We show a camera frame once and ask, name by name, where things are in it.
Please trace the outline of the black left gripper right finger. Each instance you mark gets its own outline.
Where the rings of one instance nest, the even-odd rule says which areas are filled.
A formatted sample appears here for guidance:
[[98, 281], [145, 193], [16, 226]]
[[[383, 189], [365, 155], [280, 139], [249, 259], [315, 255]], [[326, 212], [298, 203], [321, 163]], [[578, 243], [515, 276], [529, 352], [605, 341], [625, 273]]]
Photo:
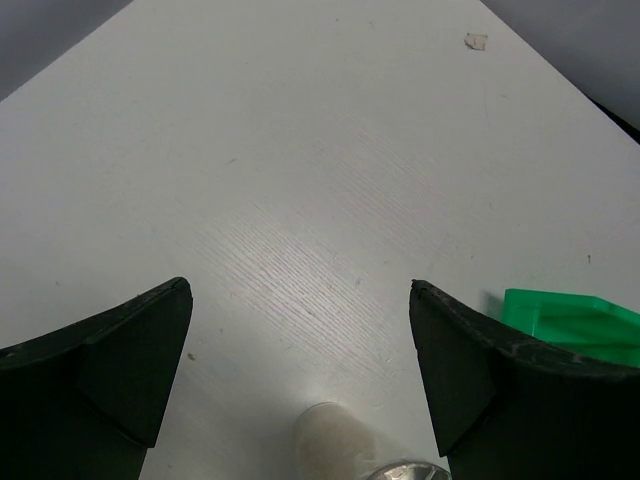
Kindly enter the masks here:
[[416, 280], [409, 316], [456, 479], [635, 479], [639, 365], [541, 341]]

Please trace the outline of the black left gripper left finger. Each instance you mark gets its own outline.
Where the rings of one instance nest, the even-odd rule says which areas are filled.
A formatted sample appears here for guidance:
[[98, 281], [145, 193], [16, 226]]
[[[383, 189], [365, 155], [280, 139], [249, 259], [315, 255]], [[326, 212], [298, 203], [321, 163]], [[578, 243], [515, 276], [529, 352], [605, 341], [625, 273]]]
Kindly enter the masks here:
[[193, 310], [176, 277], [1, 351], [4, 479], [136, 479], [155, 447]]

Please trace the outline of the white powder shaker jar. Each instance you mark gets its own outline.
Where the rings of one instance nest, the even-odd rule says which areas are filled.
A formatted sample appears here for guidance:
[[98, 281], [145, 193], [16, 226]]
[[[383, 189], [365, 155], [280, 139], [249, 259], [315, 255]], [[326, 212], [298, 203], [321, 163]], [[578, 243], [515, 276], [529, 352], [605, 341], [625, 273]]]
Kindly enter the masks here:
[[336, 403], [320, 403], [301, 414], [294, 427], [299, 479], [449, 479], [448, 470], [409, 453], [381, 430]]

